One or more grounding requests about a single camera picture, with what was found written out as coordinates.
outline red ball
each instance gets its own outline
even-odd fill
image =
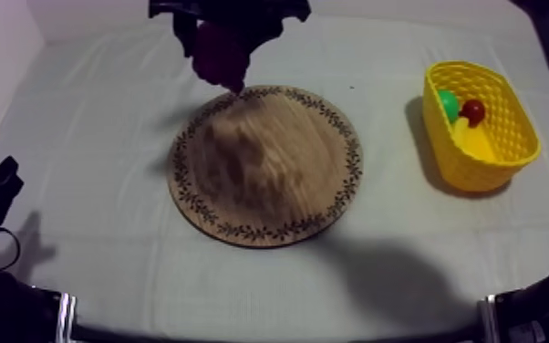
[[[468,126],[476,128],[485,119],[485,106],[477,99],[470,99],[462,106],[460,115],[468,118]]]

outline green ball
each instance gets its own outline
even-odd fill
[[[455,98],[455,94],[453,94],[453,92],[445,89],[439,90],[439,97],[442,107],[445,108],[445,113],[447,113],[449,122],[454,123],[458,118],[458,113],[460,113],[460,104],[458,104],[458,99]]]

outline wooden plate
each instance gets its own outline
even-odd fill
[[[172,199],[224,242],[277,247],[318,234],[347,209],[362,174],[347,118],[299,88],[250,87],[205,104],[172,144]]]

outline yellow object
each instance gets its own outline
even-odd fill
[[[480,100],[485,120],[454,139],[438,89],[452,91],[460,103]],[[532,123],[506,79],[469,62],[440,62],[428,68],[423,119],[443,179],[463,191],[486,192],[504,185],[541,151]]]
[[[453,141],[461,147],[462,151],[483,161],[495,161],[490,141],[482,125],[469,128],[466,117],[459,117],[453,124]]]
[[[465,135],[468,130],[468,118],[459,117],[453,124],[453,140],[461,147],[466,144]]]

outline table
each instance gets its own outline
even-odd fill
[[[0,127],[0,161],[16,157],[26,182],[5,222],[24,245],[16,275],[76,295],[79,320],[104,327],[332,341],[451,326],[480,297],[549,272],[549,72],[532,32],[328,16],[285,26],[252,55],[246,83],[305,88],[354,124],[364,178],[335,227],[254,251],[181,217],[165,157],[223,89],[153,23],[49,46],[17,91]],[[543,153],[502,192],[469,198],[439,178],[420,97],[443,59],[505,75],[535,124]],[[10,244],[0,238],[0,261]]]

